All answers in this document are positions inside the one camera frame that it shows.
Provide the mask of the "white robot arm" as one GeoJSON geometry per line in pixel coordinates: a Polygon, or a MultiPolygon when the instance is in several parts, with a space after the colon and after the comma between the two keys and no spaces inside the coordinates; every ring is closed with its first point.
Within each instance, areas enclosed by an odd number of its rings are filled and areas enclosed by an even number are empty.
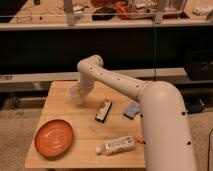
{"type": "Polygon", "coordinates": [[[77,69],[85,93],[98,80],[140,104],[146,171],[197,171],[184,100],[175,86],[106,70],[99,55],[81,60],[77,69]]]}

